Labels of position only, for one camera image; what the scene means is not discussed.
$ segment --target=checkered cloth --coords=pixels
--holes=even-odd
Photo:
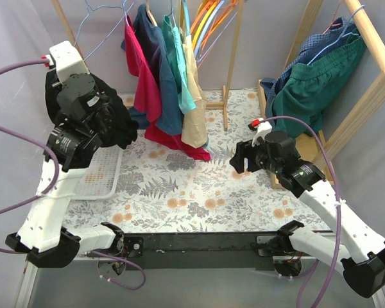
[[[273,100],[275,96],[284,88],[284,85],[287,83],[291,72],[292,67],[297,63],[308,64],[322,49],[331,43],[335,42],[338,37],[341,35],[345,26],[347,25],[348,20],[344,17],[340,17],[334,21],[334,24],[341,24],[336,27],[332,27],[326,34],[314,34],[311,35],[305,42],[301,45],[300,52],[298,57],[285,69],[281,76],[275,80],[273,78],[265,78],[262,80],[261,85],[265,90],[267,95],[267,105],[266,105],[266,116],[272,117],[273,114]],[[345,33],[353,32],[356,29],[356,25],[353,21],[350,22]],[[315,61],[321,59],[327,54],[331,53],[335,49],[344,46],[348,40],[348,37],[341,38],[336,44],[327,48],[322,52]]]

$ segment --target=teal shirt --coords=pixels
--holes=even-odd
[[[178,90],[178,106],[183,114],[196,108],[195,102],[187,86],[187,67],[182,49],[181,35],[177,27],[172,27],[168,16],[164,17],[161,26],[164,42],[167,48],[167,57],[174,74]]]

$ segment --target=wooden clothing rack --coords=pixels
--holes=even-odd
[[[231,81],[232,81],[232,74],[234,71],[234,64],[235,64],[235,56],[237,54],[237,46],[238,46],[238,38],[239,38],[239,30],[241,27],[241,20],[243,18],[243,10],[244,10],[244,0],[238,0],[238,14],[237,14],[237,21],[235,22],[235,31],[234,31],[234,39],[232,41],[232,50],[231,50],[231,57],[230,57],[230,67],[228,69],[228,77],[227,77],[227,85],[223,86],[223,100],[222,101],[209,101],[207,102],[207,109],[222,109],[224,114],[224,130],[228,129],[228,112],[227,112],[227,104],[228,104],[228,97],[230,95],[230,89],[231,89]],[[64,31],[66,32],[67,36],[69,37],[69,41],[71,44],[74,45],[76,42],[76,37],[74,36],[74,33],[70,27],[69,21],[67,20],[67,17],[65,16],[65,13],[63,11],[63,8],[59,2],[59,0],[51,0],[54,9],[56,10],[57,16],[60,19],[60,22],[63,25]],[[81,52],[81,49],[79,45],[76,45],[76,49],[78,50],[79,54],[82,58],[83,54]]]
[[[293,45],[289,51],[285,67],[287,67],[296,58],[302,42],[309,36],[318,12],[320,11],[322,2],[323,0],[308,1],[301,23],[298,27],[298,31],[294,38]],[[361,7],[359,0],[344,0],[344,2],[351,14]],[[319,133],[321,142],[323,143],[325,151],[328,153],[331,160],[385,102],[385,45],[373,27],[373,24],[364,8],[355,14],[354,21],[365,41],[366,47],[377,62],[380,73],[328,141],[325,141],[322,132]],[[260,86],[260,82],[261,80],[258,82],[258,97],[262,116],[265,117],[266,98],[264,90]],[[314,138],[302,134],[296,139],[296,148],[304,160],[312,161],[321,170],[323,170],[327,175],[327,178],[331,180],[329,172],[325,167],[322,152],[319,150]],[[281,188],[274,175],[271,176],[271,183],[272,188]]]

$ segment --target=beige shirt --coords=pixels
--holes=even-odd
[[[193,148],[199,148],[208,140],[207,127],[205,124],[207,97],[198,84],[198,69],[192,44],[191,36],[189,35],[185,38],[183,49],[187,64],[187,87],[195,102],[196,108],[184,115],[181,140]]]

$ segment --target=floral pattern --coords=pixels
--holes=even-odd
[[[219,101],[218,92],[207,93]],[[124,100],[133,101],[132,95]],[[274,231],[293,219],[314,230],[326,224],[290,192],[271,189],[266,172],[238,174],[229,164],[238,141],[252,139],[248,123],[260,117],[255,90],[233,90],[228,131],[222,110],[207,110],[210,162],[146,140],[143,131],[124,150],[116,194],[109,200],[72,201],[64,225],[111,222],[126,233]]]

